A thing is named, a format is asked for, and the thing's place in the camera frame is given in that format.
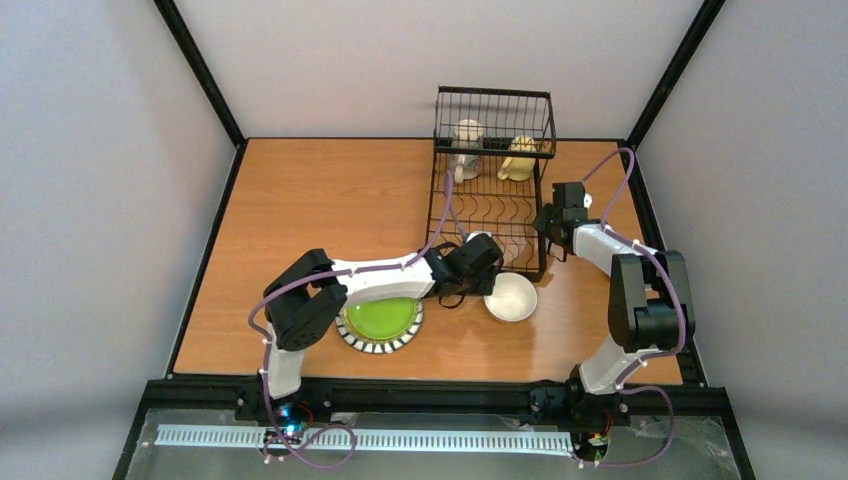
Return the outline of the white bowl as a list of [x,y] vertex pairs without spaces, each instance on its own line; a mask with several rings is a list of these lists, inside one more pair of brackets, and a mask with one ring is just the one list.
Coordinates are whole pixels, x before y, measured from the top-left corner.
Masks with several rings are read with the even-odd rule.
[[495,277],[493,290],[483,297],[489,313],[499,321],[517,323],[529,319],[538,305],[534,284],[526,277],[502,272]]

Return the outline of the tall patterned ceramic cup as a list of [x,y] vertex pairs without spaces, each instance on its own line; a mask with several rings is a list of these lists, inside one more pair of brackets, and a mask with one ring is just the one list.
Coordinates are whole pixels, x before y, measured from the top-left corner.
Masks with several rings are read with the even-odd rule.
[[459,120],[451,129],[451,146],[457,149],[450,155],[448,167],[455,184],[472,180],[482,173],[481,149],[484,126],[473,119]]

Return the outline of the black wire dish rack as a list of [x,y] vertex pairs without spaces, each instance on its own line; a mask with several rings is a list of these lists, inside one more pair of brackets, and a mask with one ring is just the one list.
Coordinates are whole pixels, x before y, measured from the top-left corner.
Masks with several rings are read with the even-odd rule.
[[[485,128],[482,173],[455,184],[448,163],[457,149],[451,129],[473,119]],[[530,136],[535,153],[509,151],[515,137]],[[541,179],[556,152],[556,126],[551,96],[544,91],[441,86],[435,103],[427,235],[461,243],[473,231],[489,231],[504,254],[503,268],[532,282],[542,279],[547,258],[542,235],[532,226],[542,207]],[[507,156],[535,158],[526,181],[499,180]]]

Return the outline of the yellow ceramic mug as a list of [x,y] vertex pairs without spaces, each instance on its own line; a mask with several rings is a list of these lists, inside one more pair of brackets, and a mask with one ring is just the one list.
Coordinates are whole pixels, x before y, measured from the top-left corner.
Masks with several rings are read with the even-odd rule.
[[[537,142],[530,136],[515,137],[509,146],[512,153],[535,153]],[[503,159],[497,171],[499,180],[522,182],[533,175],[536,159],[530,157],[507,156]]]

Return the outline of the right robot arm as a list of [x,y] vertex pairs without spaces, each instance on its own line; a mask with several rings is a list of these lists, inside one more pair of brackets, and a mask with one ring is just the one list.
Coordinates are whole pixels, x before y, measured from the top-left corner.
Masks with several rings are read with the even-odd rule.
[[682,254],[627,239],[591,219],[589,204],[581,182],[555,183],[552,201],[542,206],[533,227],[565,255],[609,277],[609,335],[575,370],[584,393],[607,395],[622,391],[650,360],[683,350],[693,332],[693,307]]

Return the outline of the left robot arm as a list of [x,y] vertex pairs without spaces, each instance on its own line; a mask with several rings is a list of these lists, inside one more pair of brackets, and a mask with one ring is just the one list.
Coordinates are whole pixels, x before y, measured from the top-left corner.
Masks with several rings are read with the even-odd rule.
[[503,257],[487,234],[376,261],[333,260],[322,249],[307,251],[266,288],[248,317],[266,345],[260,375],[267,396],[277,400],[299,390],[307,349],[340,323],[344,310],[394,298],[488,295]]

